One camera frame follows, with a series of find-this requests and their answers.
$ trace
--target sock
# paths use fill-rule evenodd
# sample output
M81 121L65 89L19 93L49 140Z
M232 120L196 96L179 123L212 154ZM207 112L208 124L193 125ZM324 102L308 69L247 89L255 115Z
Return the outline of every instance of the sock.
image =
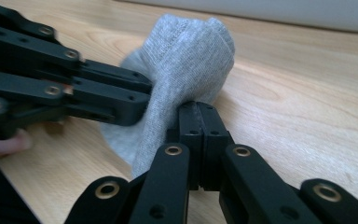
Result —
M143 118L133 126L102 124L109 146L132 166L146 172L166 131L176 121L177 107L188 101L211 104L234 64L234 42L222 22L162 16L144 44L122 67L146 75L153 83Z

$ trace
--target wooden surface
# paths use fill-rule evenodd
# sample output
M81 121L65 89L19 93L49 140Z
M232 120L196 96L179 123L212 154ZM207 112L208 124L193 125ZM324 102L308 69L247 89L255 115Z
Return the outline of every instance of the wooden surface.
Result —
M235 141L249 145L289 184L320 177L358 197L358 34L252 21L111 0L0 0L59 31L84 58L114 65L142 45L164 13L215 16L232 33L236 63L215 106ZM98 123L71 118L63 133L29 128L34 148L0 167L44 223L63 223L93 180L131 179ZM217 194L192 192L189 223L223 223Z

